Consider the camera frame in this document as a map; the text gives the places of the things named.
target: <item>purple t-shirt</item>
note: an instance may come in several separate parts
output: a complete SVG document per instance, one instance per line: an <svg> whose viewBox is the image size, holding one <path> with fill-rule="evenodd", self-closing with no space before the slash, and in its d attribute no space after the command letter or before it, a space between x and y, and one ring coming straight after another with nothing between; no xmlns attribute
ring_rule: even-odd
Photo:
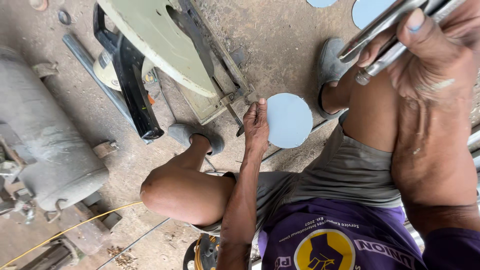
<svg viewBox="0 0 480 270"><path fill-rule="evenodd" d="M433 231L422 256L404 221L400 207L322 198L285 205L260 232L262 269L480 269L480 232Z"/></svg>

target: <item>yellow circle logo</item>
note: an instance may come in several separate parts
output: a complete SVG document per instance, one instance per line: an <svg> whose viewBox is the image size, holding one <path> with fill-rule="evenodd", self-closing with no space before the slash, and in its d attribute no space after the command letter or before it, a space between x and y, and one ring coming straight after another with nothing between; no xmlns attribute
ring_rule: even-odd
<svg viewBox="0 0 480 270"><path fill-rule="evenodd" d="M293 260L297 270L352 270L355 248L339 230L316 230L300 242Z"/></svg>

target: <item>metal ring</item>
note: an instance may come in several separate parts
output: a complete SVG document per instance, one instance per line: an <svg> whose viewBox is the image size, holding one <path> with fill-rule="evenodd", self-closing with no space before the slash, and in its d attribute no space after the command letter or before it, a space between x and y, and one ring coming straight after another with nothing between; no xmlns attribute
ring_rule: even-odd
<svg viewBox="0 0 480 270"><path fill-rule="evenodd" d="M68 12L63 10L59 11L59 20L64 25L72 24L72 18L70 17L70 14L68 14Z"/></svg>

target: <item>man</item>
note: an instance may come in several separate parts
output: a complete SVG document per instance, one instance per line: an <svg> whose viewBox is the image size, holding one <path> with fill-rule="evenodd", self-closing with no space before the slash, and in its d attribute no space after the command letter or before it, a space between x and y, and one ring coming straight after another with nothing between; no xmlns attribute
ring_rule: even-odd
<svg viewBox="0 0 480 270"><path fill-rule="evenodd" d="M141 199L155 212L219 234L218 270L247 269L257 237L266 270L478 269L477 175L466 143L480 1L468 0L442 29L420 9L408 14L396 33L409 52L367 86L353 77L374 61L385 37L348 72L335 57L343 42L325 43L319 109L324 118L341 116L303 172L259 173L268 148L261 98L244 116L239 174L198 172L222 141L173 125L169 134L189 148L150 173ZM423 254L403 226L401 202L425 241Z"/></svg>

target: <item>gray shorts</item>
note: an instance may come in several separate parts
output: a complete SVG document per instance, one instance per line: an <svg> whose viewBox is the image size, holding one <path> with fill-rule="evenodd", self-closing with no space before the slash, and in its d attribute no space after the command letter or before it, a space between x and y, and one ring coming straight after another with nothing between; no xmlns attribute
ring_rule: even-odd
<svg viewBox="0 0 480 270"><path fill-rule="evenodd" d="M322 153L302 172L261 172L257 187L257 231L281 206L312 198L342 199L367 206L401 205L390 167L392 153L366 146L345 136L341 123L330 135ZM238 177L228 172L225 176ZM222 221L196 230L220 236Z"/></svg>

